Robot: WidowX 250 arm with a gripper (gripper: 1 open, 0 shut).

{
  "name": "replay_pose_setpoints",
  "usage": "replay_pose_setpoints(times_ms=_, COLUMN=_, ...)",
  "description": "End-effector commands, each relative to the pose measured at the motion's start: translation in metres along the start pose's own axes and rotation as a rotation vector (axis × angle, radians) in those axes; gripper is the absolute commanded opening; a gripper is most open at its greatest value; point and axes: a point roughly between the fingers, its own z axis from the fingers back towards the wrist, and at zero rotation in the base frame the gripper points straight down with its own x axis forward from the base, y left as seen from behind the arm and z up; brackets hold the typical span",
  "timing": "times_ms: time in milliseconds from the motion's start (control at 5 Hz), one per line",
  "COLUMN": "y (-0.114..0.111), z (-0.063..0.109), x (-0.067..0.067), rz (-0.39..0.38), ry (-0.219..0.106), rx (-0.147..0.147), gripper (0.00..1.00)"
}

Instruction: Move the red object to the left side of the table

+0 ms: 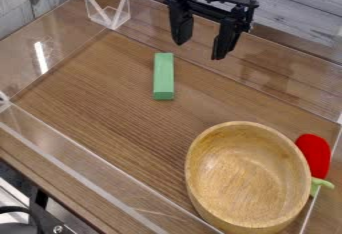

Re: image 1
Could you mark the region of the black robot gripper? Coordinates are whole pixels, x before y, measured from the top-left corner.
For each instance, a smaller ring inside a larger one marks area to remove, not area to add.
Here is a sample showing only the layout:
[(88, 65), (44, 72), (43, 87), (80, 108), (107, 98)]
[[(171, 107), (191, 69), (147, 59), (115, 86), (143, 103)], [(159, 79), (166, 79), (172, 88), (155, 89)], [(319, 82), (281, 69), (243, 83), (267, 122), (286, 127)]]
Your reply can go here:
[(220, 21), (211, 59), (223, 59), (235, 48), (240, 30), (247, 32), (251, 28), (254, 12), (259, 7), (258, 0), (167, 0), (167, 4), (171, 36), (178, 45), (184, 44), (192, 37), (192, 13)]

